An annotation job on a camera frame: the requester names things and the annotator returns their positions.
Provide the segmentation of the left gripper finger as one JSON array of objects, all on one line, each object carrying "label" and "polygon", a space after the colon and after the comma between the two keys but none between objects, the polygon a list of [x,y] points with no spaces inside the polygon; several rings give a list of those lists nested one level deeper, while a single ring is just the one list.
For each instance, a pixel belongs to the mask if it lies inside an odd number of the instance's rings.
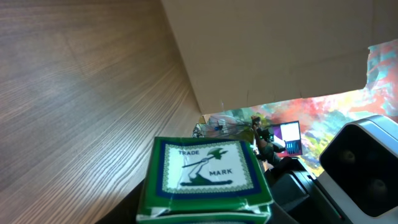
[{"label": "left gripper finger", "polygon": [[285,157],[264,176],[271,188],[271,224],[352,224],[298,157]]}]

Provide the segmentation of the green white boxed item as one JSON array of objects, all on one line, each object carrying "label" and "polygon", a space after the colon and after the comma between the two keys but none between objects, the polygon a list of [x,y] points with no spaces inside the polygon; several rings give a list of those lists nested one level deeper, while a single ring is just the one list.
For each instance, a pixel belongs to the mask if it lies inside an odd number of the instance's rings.
[{"label": "green white boxed item", "polygon": [[249,142],[156,137],[136,221],[265,224],[273,202]]}]

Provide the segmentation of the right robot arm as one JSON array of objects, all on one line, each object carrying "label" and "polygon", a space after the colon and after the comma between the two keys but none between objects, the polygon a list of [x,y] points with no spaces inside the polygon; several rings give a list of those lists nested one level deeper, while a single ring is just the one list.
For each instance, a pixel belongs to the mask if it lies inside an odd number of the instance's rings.
[{"label": "right robot arm", "polygon": [[260,117],[251,116],[251,121],[256,146],[259,151],[256,157],[260,161],[266,161],[275,167],[281,161],[277,154],[286,150],[286,142],[274,134],[272,126],[263,126]]}]

